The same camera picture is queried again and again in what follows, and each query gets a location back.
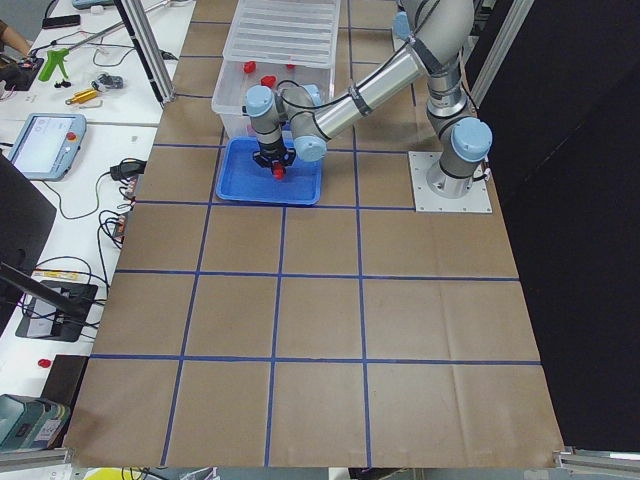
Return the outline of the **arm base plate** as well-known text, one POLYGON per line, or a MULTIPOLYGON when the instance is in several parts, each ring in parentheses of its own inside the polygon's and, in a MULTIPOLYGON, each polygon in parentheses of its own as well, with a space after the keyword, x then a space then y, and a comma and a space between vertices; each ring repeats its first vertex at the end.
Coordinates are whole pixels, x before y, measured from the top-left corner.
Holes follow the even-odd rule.
POLYGON ((409 151, 415 210, 436 214, 491 214, 487 181, 480 166, 471 177, 456 179, 444 173, 442 153, 409 151))

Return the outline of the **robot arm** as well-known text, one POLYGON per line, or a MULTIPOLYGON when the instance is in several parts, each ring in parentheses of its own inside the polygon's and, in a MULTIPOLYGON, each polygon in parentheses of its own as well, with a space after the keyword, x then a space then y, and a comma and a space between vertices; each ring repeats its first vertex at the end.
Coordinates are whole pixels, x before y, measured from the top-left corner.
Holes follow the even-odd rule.
POLYGON ((428 170, 428 186, 449 199, 470 191, 474 173, 493 142, 490 127, 472 115, 461 79, 460 51, 472 30, 474 4, 404 1, 401 6, 409 26, 402 46, 340 97, 319 104, 310 88, 298 84, 276 89, 256 85, 247 90, 244 109, 256 133, 256 164, 278 173, 295 159, 323 159, 328 141, 426 77, 426 113, 443 147, 428 170))

